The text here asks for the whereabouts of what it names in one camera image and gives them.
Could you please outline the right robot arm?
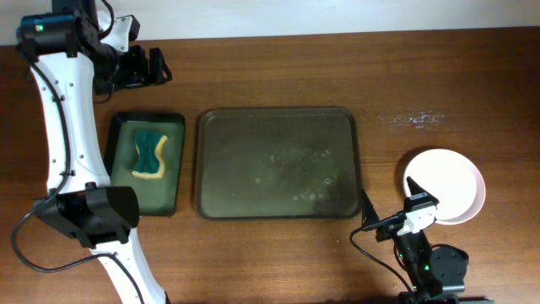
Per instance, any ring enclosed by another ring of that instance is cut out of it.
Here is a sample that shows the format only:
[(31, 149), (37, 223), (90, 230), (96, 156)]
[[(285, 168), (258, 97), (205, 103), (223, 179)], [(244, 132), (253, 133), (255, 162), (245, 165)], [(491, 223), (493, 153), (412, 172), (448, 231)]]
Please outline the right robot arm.
[(436, 222), (439, 200), (412, 177), (406, 182), (411, 195), (404, 199), (403, 210), (383, 220), (373, 213), (349, 240), (358, 232), (374, 231), (378, 242), (393, 241), (394, 257), (410, 279), (397, 296), (400, 303), (460, 303), (469, 257), (457, 247), (428, 241), (424, 230)]

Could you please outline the white plate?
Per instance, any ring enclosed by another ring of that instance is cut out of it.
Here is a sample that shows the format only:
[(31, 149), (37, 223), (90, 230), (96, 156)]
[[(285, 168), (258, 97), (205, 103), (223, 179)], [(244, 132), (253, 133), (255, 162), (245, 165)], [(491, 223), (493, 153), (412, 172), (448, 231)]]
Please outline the white plate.
[(486, 186), (479, 169), (464, 155), (449, 149), (428, 149), (414, 156), (403, 173), (403, 191), (411, 195), (412, 178), (439, 203), (435, 222), (459, 225), (474, 218), (486, 199)]

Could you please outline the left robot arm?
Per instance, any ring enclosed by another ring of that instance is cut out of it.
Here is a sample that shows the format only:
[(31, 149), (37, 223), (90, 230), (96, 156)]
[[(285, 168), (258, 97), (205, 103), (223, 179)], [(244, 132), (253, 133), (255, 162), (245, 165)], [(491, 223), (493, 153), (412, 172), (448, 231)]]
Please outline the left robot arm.
[(113, 187), (100, 153), (93, 93), (113, 86), (122, 59), (138, 36), (132, 15), (112, 18), (101, 30), (92, 8), (62, 4), (48, 14), (25, 16), (18, 51), (40, 90), (49, 169), (47, 195), (30, 211), (91, 251), (125, 303), (166, 303), (138, 240), (138, 200), (131, 187)]

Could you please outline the green and yellow sponge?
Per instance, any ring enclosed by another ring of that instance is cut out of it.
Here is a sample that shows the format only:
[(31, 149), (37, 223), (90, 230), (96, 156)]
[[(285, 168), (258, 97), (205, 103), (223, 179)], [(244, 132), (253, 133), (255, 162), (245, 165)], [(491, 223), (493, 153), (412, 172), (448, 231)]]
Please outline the green and yellow sponge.
[(135, 137), (138, 161), (132, 169), (132, 175), (141, 179), (160, 179), (165, 175), (163, 148), (168, 137), (163, 133), (142, 130)]

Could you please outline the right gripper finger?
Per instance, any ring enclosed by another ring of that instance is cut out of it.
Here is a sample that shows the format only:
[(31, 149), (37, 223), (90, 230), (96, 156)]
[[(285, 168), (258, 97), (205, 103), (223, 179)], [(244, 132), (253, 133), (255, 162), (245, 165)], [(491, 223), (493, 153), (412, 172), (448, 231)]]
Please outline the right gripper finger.
[(361, 190), (361, 200), (362, 200), (362, 228), (365, 228), (367, 226), (376, 224), (380, 218), (378, 214), (375, 211), (375, 208), (370, 201), (370, 198), (367, 194), (367, 192), (362, 189)]
[(407, 176), (406, 177), (406, 183), (408, 187), (408, 195), (407, 197), (412, 197), (419, 194), (427, 194), (428, 192), (419, 186), (419, 184), (412, 179), (412, 177)]

